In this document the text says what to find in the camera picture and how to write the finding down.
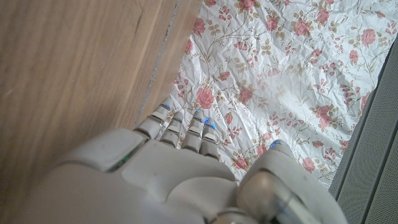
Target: floral sheet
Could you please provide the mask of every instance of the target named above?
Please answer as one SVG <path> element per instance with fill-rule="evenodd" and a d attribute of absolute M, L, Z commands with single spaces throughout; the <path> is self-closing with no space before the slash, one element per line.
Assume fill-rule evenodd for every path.
<path fill-rule="evenodd" d="M 216 121 L 239 182 L 275 139 L 325 187 L 392 45 L 389 0 L 205 0 L 171 98 Z"/>

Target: gray vent grille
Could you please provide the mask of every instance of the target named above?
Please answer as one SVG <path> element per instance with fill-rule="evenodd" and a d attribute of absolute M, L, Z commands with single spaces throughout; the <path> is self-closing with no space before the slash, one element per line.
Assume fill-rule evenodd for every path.
<path fill-rule="evenodd" d="M 395 196 L 390 198 L 383 191 L 383 189 L 389 190 L 389 187 L 394 187 L 392 183 L 397 178 L 388 178 L 390 175 L 393 178 L 394 174 L 397 174 L 397 162 L 392 161 L 387 164 L 388 167 L 386 166 L 388 170 L 395 170 L 391 170 L 391 173 L 386 171 L 381 175 L 390 153 L 391 142 L 396 135 L 398 119 L 397 71 L 398 46 L 395 43 L 373 100 L 369 97 L 366 108 L 370 107 L 370 109 L 368 113 L 364 113 L 359 125 L 354 130 L 349 148 L 343 156 L 329 189 L 330 193 L 337 198 L 349 223 L 364 222 L 368 211 L 374 215 L 371 217 L 369 213 L 368 220 L 370 222 L 389 223 L 390 219 L 385 219 L 386 212 L 395 211 L 397 213 L 397 199 L 391 200 Z M 389 203 L 395 203 L 395 205 L 384 208 L 387 205 L 384 203 L 385 200 L 390 200 Z"/>
<path fill-rule="evenodd" d="M 398 223 L 398 136 L 380 178 L 366 223 Z"/>

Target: wooden surface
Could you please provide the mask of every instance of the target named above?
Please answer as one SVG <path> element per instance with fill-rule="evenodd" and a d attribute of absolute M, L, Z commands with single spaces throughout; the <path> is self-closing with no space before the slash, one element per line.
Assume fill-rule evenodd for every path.
<path fill-rule="evenodd" d="M 159 103 L 161 103 L 166 96 L 170 94 L 173 82 L 177 76 L 178 68 L 181 64 L 181 59 L 188 41 L 182 42 L 178 37 L 188 37 L 192 33 L 192 27 L 184 25 L 186 21 L 195 23 L 201 1 L 180 1 L 178 5 L 178 13 L 174 17 L 173 26 L 171 27 L 170 35 L 167 37 L 167 43 L 164 50 L 164 55 L 169 57 L 161 57 L 159 67 L 157 68 L 157 76 L 153 82 L 148 99 L 145 101 L 143 116 L 141 121 L 152 113 Z"/>
<path fill-rule="evenodd" d="M 179 1 L 185 14 L 197 12 L 192 1 Z M 176 2 L 0 0 L 0 223 L 59 156 L 107 129 L 133 128 Z M 173 80 L 183 49 L 165 44 L 176 61 L 162 77 Z"/>

